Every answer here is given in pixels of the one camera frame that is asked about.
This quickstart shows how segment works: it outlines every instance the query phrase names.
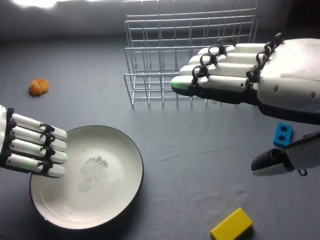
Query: gray tablecloth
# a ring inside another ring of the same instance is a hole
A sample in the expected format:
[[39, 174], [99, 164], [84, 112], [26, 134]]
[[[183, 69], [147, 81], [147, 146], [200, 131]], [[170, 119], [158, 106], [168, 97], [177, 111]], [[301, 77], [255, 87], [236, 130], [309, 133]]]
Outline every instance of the gray tablecloth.
[[[0, 49], [0, 104], [67, 131], [106, 125], [132, 138], [144, 161], [144, 182], [129, 210], [91, 230], [45, 222], [29, 196], [29, 174], [0, 169], [0, 240], [209, 240], [210, 231], [241, 207], [254, 221], [252, 240], [316, 240], [320, 168], [254, 176], [252, 160], [273, 148], [278, 122], [293, 139], [320, 126], [262, 115], [248, 104], [137, 101], [131, 108], [123, 74], [125, 39], [69, 39]], [[33, 98], [31, 80], [49, 93]]]

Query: blue block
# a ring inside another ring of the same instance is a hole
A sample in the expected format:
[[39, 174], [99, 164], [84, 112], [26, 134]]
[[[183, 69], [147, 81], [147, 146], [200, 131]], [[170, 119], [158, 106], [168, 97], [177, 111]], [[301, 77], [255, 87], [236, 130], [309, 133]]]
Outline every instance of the blue block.
[[291, 143], [292, 126], [279, 122], [276, 126], [273, 144], [277, 147], [284, 148]]

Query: yellow rectangular block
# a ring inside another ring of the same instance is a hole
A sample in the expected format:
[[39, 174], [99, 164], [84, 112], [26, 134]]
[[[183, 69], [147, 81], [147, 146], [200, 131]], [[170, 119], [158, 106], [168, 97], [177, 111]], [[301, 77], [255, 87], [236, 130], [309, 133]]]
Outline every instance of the yellow rectangular block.
[[223, 222], [216, 226], [211, 234], [216, 240], [234, 240], [245, 230], [250, 228], [254, 222], [248, 215], [238, 208], [234, 213], [228, 216]]

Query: metal grid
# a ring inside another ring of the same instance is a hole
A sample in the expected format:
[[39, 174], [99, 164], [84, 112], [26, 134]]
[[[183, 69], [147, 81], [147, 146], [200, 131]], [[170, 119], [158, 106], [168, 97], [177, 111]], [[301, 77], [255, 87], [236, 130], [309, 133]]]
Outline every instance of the metal grid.
[[128, 74], [123, 76], [130, 103], [135, 100], [190, 99], [177, 95], [170, 81], [202, 48], [230, 37], [255, 41], [258, 0], [125, 1]]

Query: round dish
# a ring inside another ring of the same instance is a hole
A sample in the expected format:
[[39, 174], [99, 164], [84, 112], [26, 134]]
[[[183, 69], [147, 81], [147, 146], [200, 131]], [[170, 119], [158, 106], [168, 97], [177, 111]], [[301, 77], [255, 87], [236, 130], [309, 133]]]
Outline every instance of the round dish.
[[137, 196], [143, 160], [135, 143], [112, 127], [84, 126], [67, 134], [64, 177], [31, 175], [31, 199], [54, 225], [96, 227], [119, 215]]

